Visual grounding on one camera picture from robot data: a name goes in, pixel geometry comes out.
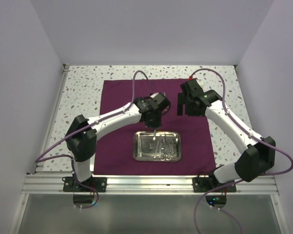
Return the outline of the pointed steel tweezers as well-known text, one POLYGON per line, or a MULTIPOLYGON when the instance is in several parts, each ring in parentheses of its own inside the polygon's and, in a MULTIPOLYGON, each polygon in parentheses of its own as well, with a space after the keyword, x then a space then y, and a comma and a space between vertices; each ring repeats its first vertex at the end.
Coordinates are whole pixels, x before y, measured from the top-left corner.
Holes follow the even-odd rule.
POLYGON ((154 129, 153 138, 152 138, 153 141, 156 140, 156 134, 157 134, 157 129, 154 129))

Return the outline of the purple surgical cloth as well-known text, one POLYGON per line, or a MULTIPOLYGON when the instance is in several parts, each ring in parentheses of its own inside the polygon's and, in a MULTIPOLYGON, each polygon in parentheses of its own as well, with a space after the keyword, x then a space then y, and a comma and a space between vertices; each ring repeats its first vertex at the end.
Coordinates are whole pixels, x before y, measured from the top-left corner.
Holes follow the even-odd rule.
POLYGON ((96 175, 188 176, 208 173, 215 169, 215 159, 209 124, 206 117, 177 115, 178 93, 185 79, 155 79, 151 81, 115 80, 104 82, 100 114, 106 114, 136 98, 151 92, 163 93, 171 103, 167 114, 147 114, 152 120, 115 130, 98 140, 94 161, 96 175), (134 135, 138 131, 176 132, 181 137, 181 159, 177 162, 137 161, 133 157, 134 135))

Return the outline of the steel surgical scissors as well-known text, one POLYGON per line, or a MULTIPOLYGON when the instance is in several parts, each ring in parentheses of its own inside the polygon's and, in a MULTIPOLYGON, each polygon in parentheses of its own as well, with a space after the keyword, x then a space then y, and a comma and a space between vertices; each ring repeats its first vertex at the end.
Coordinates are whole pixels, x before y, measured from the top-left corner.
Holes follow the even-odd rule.
POLYGON ((160 135, 160 136, 162 136, 162 154, 160 157, 156 157, 154 159, 158 159, 159 161, 171 161, 171 158, 169 157, 167 153, 165 135, 160 135))

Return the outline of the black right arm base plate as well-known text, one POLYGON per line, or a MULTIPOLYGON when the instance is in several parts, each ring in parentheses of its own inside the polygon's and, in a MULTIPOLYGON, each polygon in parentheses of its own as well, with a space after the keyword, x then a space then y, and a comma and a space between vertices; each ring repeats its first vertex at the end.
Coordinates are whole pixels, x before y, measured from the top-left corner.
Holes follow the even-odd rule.
POLYGON ((222 187, 222 188, 216 190, 215 192, 218 192, 218 193, 237 192, 237 188, 235 184, 224 187, 225 185, 231 184, 231 183, 234 183, 234 180, 226 182, 226 183, 219 183, 216 180, 216 178, 214 178, 213 176, 204 175, 204 174, 200 174, 192 178, 192 187, 195 193, 205 193, 209 190, 219 188, 219 187, 222 187))

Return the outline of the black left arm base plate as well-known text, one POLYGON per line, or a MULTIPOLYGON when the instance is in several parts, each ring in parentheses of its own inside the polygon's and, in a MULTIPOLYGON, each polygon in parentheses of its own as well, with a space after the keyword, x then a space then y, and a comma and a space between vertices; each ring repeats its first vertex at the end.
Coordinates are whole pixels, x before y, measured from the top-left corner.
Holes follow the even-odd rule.
POLYGON ((72 176, 67 176, 62 178, 63 181, 63 191, 64 192, 92 192, 96 190, 99 193, 104 193, 107 187, 106 177, 91 177, 81 185, 72 176))

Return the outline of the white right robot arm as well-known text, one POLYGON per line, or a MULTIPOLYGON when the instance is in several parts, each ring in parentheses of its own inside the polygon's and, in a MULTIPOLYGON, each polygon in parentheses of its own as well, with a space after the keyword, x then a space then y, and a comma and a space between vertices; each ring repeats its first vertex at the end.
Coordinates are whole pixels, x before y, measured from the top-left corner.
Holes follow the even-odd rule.
POLYGON ((186 81, 180 87, 177 114, 211 120, 241 154, 236 162, 219 166, 209 173, 208 186, 212 191, 219 191, 225 183, 236 179, 250 182, 274 166, 276 143, 272 137, 263 138, 249 128, 230 111, 216 91, 203 91, 196 80, 186 81))

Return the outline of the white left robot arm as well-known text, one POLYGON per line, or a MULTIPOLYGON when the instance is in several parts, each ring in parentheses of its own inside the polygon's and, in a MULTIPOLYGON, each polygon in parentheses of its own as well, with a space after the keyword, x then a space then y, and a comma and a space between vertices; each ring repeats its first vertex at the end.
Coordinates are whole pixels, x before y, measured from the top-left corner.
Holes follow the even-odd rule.
POLYGON ((149 97, 133 98, 126 105, 97 117, 75 117, 65 135, 67 148, 73 155, 74 185, 83 192, 90 189, 90 159, 96 152, 98 140, 139 122, 158 129, 162 124, 163 111, 170 107, 171 103, 163 93, 155 93, 149 97))

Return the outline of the stainless steel instrument tray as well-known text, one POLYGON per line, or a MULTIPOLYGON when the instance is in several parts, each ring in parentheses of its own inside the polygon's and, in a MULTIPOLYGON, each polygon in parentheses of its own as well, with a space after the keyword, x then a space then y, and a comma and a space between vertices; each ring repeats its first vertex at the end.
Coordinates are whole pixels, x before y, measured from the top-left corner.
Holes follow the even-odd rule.
POLYGON ((144 162, 177 162, 182 158, 177 132, 136 132, 133 158, 144 162))

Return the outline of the steel forceps with ring handles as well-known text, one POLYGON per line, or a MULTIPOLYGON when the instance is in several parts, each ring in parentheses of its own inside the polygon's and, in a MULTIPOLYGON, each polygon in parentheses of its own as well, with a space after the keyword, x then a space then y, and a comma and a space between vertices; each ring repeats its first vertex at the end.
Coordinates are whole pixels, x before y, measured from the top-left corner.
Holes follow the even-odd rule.
POLYGON ((177 145, 178 141, 175 135, 165 135, 167 153, 170 158, 176 160, 178 157, 177 145))

